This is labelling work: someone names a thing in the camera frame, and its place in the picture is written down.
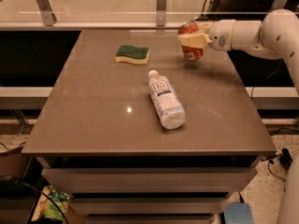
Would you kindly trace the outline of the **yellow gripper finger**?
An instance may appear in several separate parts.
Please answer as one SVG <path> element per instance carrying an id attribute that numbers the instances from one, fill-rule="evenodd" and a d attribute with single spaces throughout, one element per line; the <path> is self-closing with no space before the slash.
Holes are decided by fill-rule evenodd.
<path id="1" fill-rule="evenodd" d="M 212 40 L 205 33 L 182 34 L 178 36 L 178 40 L 182 46 L 202 49 Z"/>
<path id="2" fill-rule="evenodd" d="M 198 29 L 204 33 L 208 33 L 210 27 L 213 25 L 212 22 L 198 22 Z"/>

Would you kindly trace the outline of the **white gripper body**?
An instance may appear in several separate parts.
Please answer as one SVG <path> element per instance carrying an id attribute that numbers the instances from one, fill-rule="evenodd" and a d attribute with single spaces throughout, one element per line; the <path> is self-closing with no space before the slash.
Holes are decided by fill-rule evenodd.
<path id="1" fill-rule="evenodd" d="M 209 46 L 215 50 L 229 51 L 232 49 L 233 31 L 236 20 L 220 20 L 209 28 Z"/>

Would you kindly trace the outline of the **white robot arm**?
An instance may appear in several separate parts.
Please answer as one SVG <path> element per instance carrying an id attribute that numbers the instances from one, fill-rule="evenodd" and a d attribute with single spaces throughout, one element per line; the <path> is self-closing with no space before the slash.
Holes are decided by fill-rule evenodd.
<path id="1" fill-rule="evenodd" d="M 299 19 L 293 12 L 277 9 L 263 21 L 221 20 L 198 23 L 197 32 L 178 37 L 182 45 L 202 49 L 241 50 L 258 58 L 279 58 L 287 65 L 299 92 Z M 246 189 L 253 205 L 255 224 L 298 224 L 299 159 L 287 173 L 260 163 L 258 174 Z"/>

